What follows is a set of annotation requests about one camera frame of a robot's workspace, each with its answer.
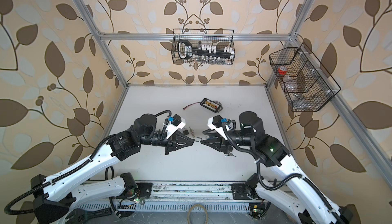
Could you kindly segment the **silver keys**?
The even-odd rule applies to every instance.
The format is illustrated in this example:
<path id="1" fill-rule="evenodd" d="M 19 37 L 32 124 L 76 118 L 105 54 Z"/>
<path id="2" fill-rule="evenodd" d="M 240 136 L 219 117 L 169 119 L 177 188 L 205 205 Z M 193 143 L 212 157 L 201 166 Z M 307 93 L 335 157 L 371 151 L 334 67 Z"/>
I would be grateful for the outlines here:
<path id="1" fill-rule="evenodd" d="M 189 128 L 189 131 L 193 138 L 195 138 L 195 131 L 192 128 Z"/>

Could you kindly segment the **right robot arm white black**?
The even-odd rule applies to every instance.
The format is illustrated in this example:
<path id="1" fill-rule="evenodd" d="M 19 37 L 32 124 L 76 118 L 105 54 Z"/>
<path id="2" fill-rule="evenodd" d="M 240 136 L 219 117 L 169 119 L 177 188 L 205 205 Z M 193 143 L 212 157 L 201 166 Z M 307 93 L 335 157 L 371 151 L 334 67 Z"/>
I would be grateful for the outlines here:
<path id="1" fill-rule="evenodd" d="M 254 112 L 239 116 L 240 129 L 234 120 L 220 115 L 209 118 L 203 145 L 229 154 L 233 149 L 254 158 L 256 194 L 275 205 L 298 224 L 348 224 L 353 213 L 338 206 L 301 170 L 285 145 L 265 132 L 263 121 Z"/>

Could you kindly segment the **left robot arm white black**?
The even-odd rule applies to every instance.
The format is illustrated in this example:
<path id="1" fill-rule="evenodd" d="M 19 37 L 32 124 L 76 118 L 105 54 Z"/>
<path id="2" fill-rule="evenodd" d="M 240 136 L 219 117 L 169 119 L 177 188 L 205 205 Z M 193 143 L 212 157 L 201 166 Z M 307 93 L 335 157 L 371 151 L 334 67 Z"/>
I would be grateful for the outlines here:
<path id="1" fill-rule="evenodd" d="M 126 196 L 136 187 L 133 177 L 121 174 L 114 180 L 106 180 L 100 184 L 92 184 L 93 189 L 101 189 L 101 193 L 85 192 L 85 181 L 100 171 L 124 161 L 140 152 L 142 145 L 162 146 L 165 154 L 192 146 L 194 139 L 184 135 L 185 119 L 179 115 L 171 115 L 166 111 L 162 130 L 157 130 L 157 115 L 144 114 L 123 132 L 104 138 L 95 150 L 83 160 L 65 170 L 44 177 L 32 179 L 31 190 L 13 199 L 4 208 L 7 215 L 24 215 L 33 213 L 41 224 L 51 224 L 67 215 L 72 207 L 83 200 L 106 197 Z"/>

